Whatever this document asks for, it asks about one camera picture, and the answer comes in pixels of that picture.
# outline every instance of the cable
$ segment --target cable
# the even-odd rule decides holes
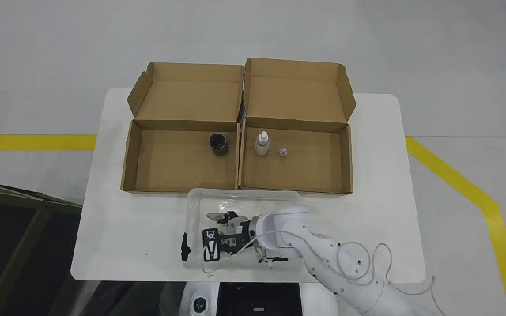
[[[250,240],[248,243],[246,243],[241,249],[239,249],[239,251],[237,251],[237,253],[233,254],[232,256],[230,256],[230,258],[227,258],[225,257],[224,259],[227,259],[227,260],[232,260],[234,257],[237,257],[239,256],[246,248],[248,248],[252,243],[254,243],[257,239],[259,238],[262,238],[262,237],[265,237],[266,235],[271,235],[271,234],[280,234],[280,233],[283,233],[283,234],[288,234],[288,235],[291,235],[293,237],[296,237],[298,239],[301,239],[303,242],[305,242],[305,244],[308,246],[309,250],[311,250],[311,252],[322,262],[325,262],[324,258],[320,257],[316,251],[311,247],[311,245],[308,243],[308,241],[306,239],[304,239],[303,237],[300,237],[299,235],[297,234],[294,234],[292,233],[291,231],[268,231],[264,234],[261,234],[261,235],[256,235],[256,237],[254,237],[252,240]],[[341,267],[341,263],[340,263],[340,260],[339,260],[339,254],[340,254],[340,251],[341,249],[345,246],[345,245],[349,245],[349,244],[354,244],[354,245],[358,245],[360,247],[362,247],[362,249],[364,249],[365,253],[367,254],[368,256],[368,268],[365,270],[365,272],[360,275],[360,276],[357,276],[357,277],[351,277],[351,276],[348,276],[344,270],[342,269]],[[432,287],[434,286],[434,282],[436,280],[436,277],[435,276],[432,276],[432,279],[431,279],[431,283],[430,285],[425,289],[423,290],[422,292],[416,292],[416,293],[409,293],[409,292],[405,292],[403,290],[401,290],[400,288],[397,288],[394,284],[392,284],[392,282],[390,281],[390,279],[388,278],[388,273],[390,273],[390,270],[392,268],[392,263],[393,263],[393,257],[392,257],[392,251],[390,249],[390,247],[386,244],[386,243],[379,243],[376,248],[374,248],[374,251],[372,252],[372,257],[371,257],[371,254],[370,252],[367,250],[367,248],[365,248],[365,246],[359,242],[346,242],[346,243],[342,243],[341,246],[338,246],[338,252],[336,253],[336,262],[337,262],[337,265],[338,265],[338,268],[341,270],[341,273],[339,273],[338,271],[336,271],[334,268],[332,268],[330,265],[326,264],[326,267],[328,267],[330,270],[332,270],[332,272],[334,272],[335,274],[337,274],[338,276],[342,277],[343,279],[346,279],[347,281],[349,281],[350,283],[353,283],[354,285],[357,285],[357,286],[366,286],[366,285],[370,285],[371,282],[374,281],[374,276],[375,276],[375,273],[376,273],[376,267],[374,265],[374,259],[376,257],[376,253],[378,251],[378,249],[381,247],[381,246],[384,246],[385,248],[387,248],[388,250],[388,255],[390,257],[390,262],[388,264],[388,268],[387,268],[387,271],[385,272],[385,281],[391,285],[392,287],[394,287],[397,291],[401,292],[402,294],[404,295],[409,295],[409,296],[418,296],[418,295],[424,295],[425,293],[429,292],[430,291],[430,294],[432,296],[432,301],[434,302],[434,305],[436,306],[437,310],[443,315],[443,316],[446,316],[446,314],[441,310],[439,304],[437,303],[436,301],[436,297],[434,296],[434,291],[432,290]],[[204,257],[202,257],[202,271],[208,275],[208,277],[213,277],[213,274],[214,272],[218,271],[219,269],[221,269],[221,267],[218,267],[216,269],[214,269],[213,271],[206,271],[204,269]],[[371,269],[372,271],[372,275],[371,275],[371,280],[369,280],[367,283],[356,283],[355,281],[357,280],[360,280],[362,278],[364,278],[367,274],[368,274],[368,271],[369,269]]]

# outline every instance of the black cup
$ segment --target black cup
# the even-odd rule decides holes
[[[216,156],[223,156],[228,152],[227,138],[223,134],[213,134],[209,137],[209,147]]]

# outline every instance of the yellow floor line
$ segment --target yellow floor line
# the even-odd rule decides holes
[[[96,135],[0,135],[0,151],[92,151]]]
[[[96,135],[0,135],[0,151],[92,151]],[[490,241],[506,291],[506,227],[499,205],[412,137],[406,137],[408,153],[434,172],[483,212]]]
[[[499,204],[414,138],[406,137],[406,146],[411,156],[481,209],[496,255],[503,288],[506,291],[506,227],[500,214]]]

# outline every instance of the clear plastic container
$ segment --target clear plastic container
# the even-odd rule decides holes
[[[193,189],[188,194],[187,209],[187,245],[191,252],[183,265],[189,269],[300,269],[301,258],[288,261],[276,261],[271,267],[259,263],[259,256],[253,247],[245,249],[239,256],[226,259],[227,255],[217,262],[202,260],[202,230],[219,228],[220,224],[207,218],[207,213],[226,213],[234,211],[249,220],[256,215],[274,212],[276,209],[300,205],[300,195],[294,191],[261,191],[261,190],[214,190]]]

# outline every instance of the gray floor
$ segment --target gray floor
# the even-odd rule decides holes
[[[131,86],[151,61],[340,62],[355,92],[396,95],[406,135],[496,199],[505,217],[505,16],[503,0],[8,2],[0,134],[95,134],[106,91]],[[0,152],[0,182],[82,202],[92,155]],[[481,210],[412,157],[410,165],[441,307],[506,314]]]

